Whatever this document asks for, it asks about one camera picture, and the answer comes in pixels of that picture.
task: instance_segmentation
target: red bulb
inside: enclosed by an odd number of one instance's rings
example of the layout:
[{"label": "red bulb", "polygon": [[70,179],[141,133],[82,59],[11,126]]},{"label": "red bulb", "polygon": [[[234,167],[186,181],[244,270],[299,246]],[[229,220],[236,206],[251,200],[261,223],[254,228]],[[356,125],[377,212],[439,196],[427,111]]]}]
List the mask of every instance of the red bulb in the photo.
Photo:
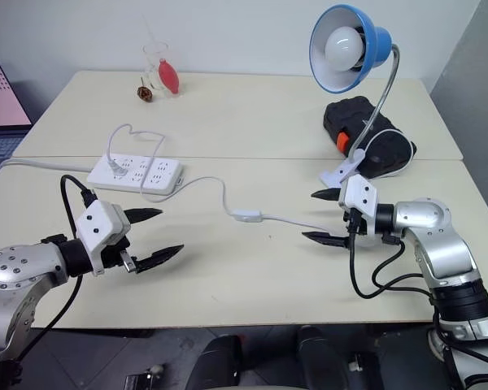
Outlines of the red bulb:
[{"label": "red bulb", "polygon": [[179,93],[179,77],[172,65],[166,59],[159,60],[159,78],[163,85],[174,95]]}]

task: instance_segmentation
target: power strip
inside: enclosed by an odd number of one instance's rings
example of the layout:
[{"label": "power strip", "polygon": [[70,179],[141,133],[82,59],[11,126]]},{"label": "power strip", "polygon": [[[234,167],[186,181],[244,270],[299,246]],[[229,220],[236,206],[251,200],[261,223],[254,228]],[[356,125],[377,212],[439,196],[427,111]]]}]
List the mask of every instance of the power strip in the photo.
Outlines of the power strip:
[{"label": "power strip", "polygon": [[[104,154],[90,172],[87,181],[97,189],[138,193],[150,157],[111,154],[111,158],[128,172],[125,175],[114,175],[112,168],[108,165],[107,156]],[[179,161],[170,158],[156,158],[146,176],[143,192],[169,195],[176,187],[181,172],[182,165]]]}]

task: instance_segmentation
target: table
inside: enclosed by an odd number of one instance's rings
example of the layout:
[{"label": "table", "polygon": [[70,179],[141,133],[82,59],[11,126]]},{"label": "table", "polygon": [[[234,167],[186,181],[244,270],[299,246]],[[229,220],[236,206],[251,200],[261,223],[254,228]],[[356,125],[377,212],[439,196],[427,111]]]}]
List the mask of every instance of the table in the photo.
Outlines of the table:
[{"label": "table", "polygon": [[[306,76],[181,74],[180,97],[149,104],[136,97],[140,75],[77,72],[14,155],[100,156],[112,130],[130,122],[168,135],[162,156],[343,159],[322,126],[326,105],[357,95],[376,104],[386,83],[367,79],[333,95]],[[417,159],[462,159],[419,80],[397,79],[382,113],[416,143]],[[153,147],[127,132],[112,146],[125,154]]]},{"label": "table", "polygon": [[[43,158],[53,163],[92,166],[96,158]],[[187,179],[220,176],[228,185],[229,206],[343,229],[333,202],[310,198],[322,186],[316,174],[338,160],[183,158]],[[289,172],[285,180],[279,172]],[[0,248],[33,243],[69,227],[59,196],[62,172],[5,167],[0,172]],[[77,174],[85,180],[85,174]],[[374,180],[381,202],[430,196],[451,209],[453,224],[468,242],[488,289],[488,208],[464,164],[416,160],[403,175]],[[73,209],[82,205],[69,185]],[[148,206],[136,193],[98,190],[100,199],[124,208]],[[140,275],[123,268],[87,275],[72,308],[57,327],[139,328],[273,323],[354,323],[429,321],[432,308],[421,295],[388,292],[358,298],[348,276],[344,249],[303,237],[307,229],[266,221],[239,223],[225,215],[216,182],[197,183],[158,205],[164,213],[133,226],[131,254],[185,244],[168,263]],[[395,252],[358,249],[359,284]],[[412,248],[382,278],[417,271]],[[73,282],[51,290],[37,309],[34,326],[45,326],[68,299]]]}]

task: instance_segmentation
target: white cable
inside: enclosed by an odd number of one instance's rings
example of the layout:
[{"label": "white cable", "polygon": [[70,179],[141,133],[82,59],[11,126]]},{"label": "white cable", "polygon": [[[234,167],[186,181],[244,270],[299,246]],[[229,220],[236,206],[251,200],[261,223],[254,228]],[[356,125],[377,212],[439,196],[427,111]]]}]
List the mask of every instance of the white cable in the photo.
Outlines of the white cable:
[{"label": "white cable", "polygon": [[[143,178],[141,180],[142,183],[145,181],[145,177],[146,177],[146,175],[143,175]],[[216,181],[218,181],[222,185],[222,206],[224,208],[224,212],[227,215],[229,215],[230,217],[233,217],[233,213],[228,208],[228,203],[226,201],[226,184],[225,184],[225,182],[221,178],[216,177],[216,176],[201,176],[201,177],[198,177],[196,179],[193,179],[193,180],[189,181],[188,183],[183,184],[180,188],[178,188],[176,191],[174,191],[170,195],[167,195],[166,197],[161,197],[160,199],[152,199],[152,198],[148,197],[147,194],[145,194],[142,191],[142,183],[139,185],[139,193],[141,194],[141,196],[143,197],[143,199],[145,199],[148,202],[151,202],[151,203],[160,203],[160,202],[167,201],[171,197],[174,197],[175,195],[177,195],[180,191],[182,191],[183,189],[185,189],[189,185],[191,185],[193,183],[196,183],[196,182],[198,182],[200,180],[205,180],[205,179],[216,180]]]},{"label": "white cable", "polygon": [[165,197],[161,197],[159,199],[149,197],[147,194],[145,194],[143,192],[143,185],[146,181],[146,177],[148,176],[148,172],[150,172],[150,168],[154,164],[155,155],[157,154],[159,147],[163,144],[166,136],[164,134],[159,133],[159,132],[149,132],[149,131],[137,131],[137,132],[135,132],[130,123],[123,123],[120,126],[118,126],[111,133],[111,135],[108,137],[108,142],[107,142],[107,160],[108,160],[109,165],[111,166],[112,170],[114,171],[114,173],[116,175],[119,175],[119,174],[124,175],[124,174],[126,174],[127,170],[120,167],[114,160],[111,159],[111,155],[110,155],[111,143],[112,143],[112,138],[114,138],[114,135],[119,130],[121,130],[122,128],[125,128],[125,127],[129,128],[129,134],[143,134],[143,133],[145,133],[145,134],[154,134],[154,135],[161,137],[159,139],[159,141],[157,142],[155,148],[154,148],[154,152],[152,153],[152,155],[150,157],[150,161],[148,162],[148,165],[146,166],[145,172],[143,173],[143,177],[141,178],[141,182],[139,184],[139,194],[146,201],[148,201],[150,203],[161,203],[161,202],[167,201],[171,197],[176,196],[180,191],[182,191],[186,187],[188,187],[188,186],[192,185],[193,183],[196,183],[200,180],[215,180],[215,181],[218,181],[220,183],[220,185],[222,186],[221,202],[222,202],[222,207],[224,209],[224,212],[227,215],[229,215],[230,217],[234,217],[237,221],[240,221],[240,222],[262,222],[265,219],[271,219],[271,220],[280,221],[280,222],[284,222],[284,223],[291,223],[293,225],[303,226],[305,228],[312,228],[312,229],[323,230],[324,232],[329,232],[329,229],[326,229],[324,227],[319,227],[316,225],[312,225],[310,223],[295,221],[293,219],[282,218],[282,217],[277,216],[277,215],[262,214],[262,212],[260,210],[230,210],[228,207],[228,202],[226,200],[226,183],[220,177],[216,177],[216,176],[201,176],[201,177],[198,177],[196,179],[193,179],[193,180],[189,181],[188,183],[183,184],[180,188],[178,188],[177,190],[175,190],[171,194],[169,194]]},{"label": "white cable", "polygon": [[57,171],[74,171],[74,172],[91,172],[92,168],[89,167],[78,167],[76,165],[63,165],[63,164],[53,164],[51,162],[41,162],[36,160],[30,160],[26,158],[9,158],[2,161],[0,164],[0,169],[10,165],[27,165],[36,168],[45,169],[55,169]]},{"label": "white cable", "polygon": [[121,130],[122,128],[128,128],[129,129],[129,134],[132,135],[132,136],[133,135],[137,135],[137,134],[153,134],[155,136],[161,137],[159,143],[157,144],[157,147],[155,148],[155,153],[157,153],[157,149],[159,149],[159,147],[161,146],[161,144],[164,141],[164,138],[166,138],[166,136],[164,134],[161,134],[160,132],[151,132],[151,131],[148,131],[148,130],[139,130],[139,131],[136,131],[135,132],[133,130],[132,124],[130,124],[130,123],[123,123],[123,124],[119,125],[117,128],[115,128],[114,131],[111,132],[111,135],[108,137],[106,155],[107,155],[108,165],[112,168],[112,171],[117,176],[124,176],[128,172],[128,170],[126,168],[121,167],[111,157],[111,144],[112,144],[112,139],[114,138],[114,135],[119,130]]},{"label": "white cable", "polygon": [[157,154],[157,151],[158,151],[159,147],[161,146],[161,144],[163,143],[163,141],[164,141],[164,136],[161,138],[161,140],[159,140],[157,146],[155,147],[154,153],[150,157],[150,161],[148,162],[148,166],[146,167],[145,173],[143,174],[143,177],[141,179],[141,183],[139,184],[139,194],[146,201],[151,202],[151,203],[164,202],[164,201],[170,199],[171,197],[174,197],[180,191],[182,191],[183,189],[185,189],[186,187],[188,187],[189,185],[191,185],[193,183],[196,183],[200,180],[215,180],[215,181],[218,181],[220,183],[220,185],[222,186],[221,201],[222,201],[222,207],[224,209],[224,212],[227,215],[229,215],[230,217],[234,217],[237,221],[240,221],[240,222],[262,222],[264,219],[271,219],[271,220],[276,220],[276,221],[280,221],[280,222],[291,223],[294,225],[304,226],[305,228],[314,228],[314,229],[318,229],[318,230],[323,230],[324,232],[329,231],[329,229],[326,229],[324,227],[311,225],[309,223],[299,222],[299,221],[295,221],[293,219],[282,218],[282,217],[277,216],[277,215],[262,214],[260,212],[260,210],[230,210],[228,207],[228,202],[226,200],[226,183],[220,177],[216,177],[216,176],[201,176],[201,177],[198,177],[196,179],[193,179],[193,180],[189,181],[188,183],[183,184],[180,188],[178,188],[176,191],[174,191],[170,195],[167,195],[165,197],[161,197],[159,199],[148,197],[143,192],[143,185],[146,181],[146,177],[148,176],[148,172],[150,171],[150,167],[154,163],[155,155]]},{"label": "white cable", "polygon": [[373,141],[377,137],[379,137],[381,134],[383,134],[384,132],[395,132],[396,134],[399,134],[401,137],[403,137],[405,139],[405,141],[408,142],[408,146],[410,147],[410,158],[408,159],[407,163],[405,165],[403,165],[401,168],[399,168],[398,170],[392,171],[389,173],[385,173],[384,175],[373,177],[373,179],[380,179],[382,177],[396,176],[402,170],[407,169],[408,164],[410,164],[412,159],[414,158],[414,148],[412,147],[412,143],[410,142],[410,140],[402,132],[395,130],[393,128],[386,128],[385,130],[381,130],[378,134],[376,134],[373,138],[371,138],[370,141],[368,142],[367,146],[365,146],[365,153],[367,153],[368,147],[373,143]]},{"label": "white cable", "polygon": [[293,225],[299,225],[299,226],[303,226],[305,228],[323,230],[324,232],[327,232],[329,234],[332,234],[331,231],[328,228],[326,228],[326,227],[311,225],[309,223],[296,221],[294,219],[288,219],[288,218],[279,217],[278,215],[263,214],[262,215],[262,219],[271,219],[273,221],[280,221],[280,222],[285,222],[285,223],[291,223]]}]

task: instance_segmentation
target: clear glass cup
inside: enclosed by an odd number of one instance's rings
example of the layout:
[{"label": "clear glass cup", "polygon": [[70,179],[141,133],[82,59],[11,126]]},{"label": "clear glass cup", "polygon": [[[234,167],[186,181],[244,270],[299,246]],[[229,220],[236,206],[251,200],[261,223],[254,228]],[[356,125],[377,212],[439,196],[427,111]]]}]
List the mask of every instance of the clear glass cup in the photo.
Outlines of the clear glass cup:
[{"label": "clear glass cup", "polygon": [[170,50],[168,45],[161,41],[153,41],[143,46],[143,53],[148,62],[148,67],[145,70],[145,78],[148,85],[163,96],[171,96],[172,93],[163,84],[163,81],[159,76],[159,65],[161,62],[164,60],[167,63],[170,63]]}]

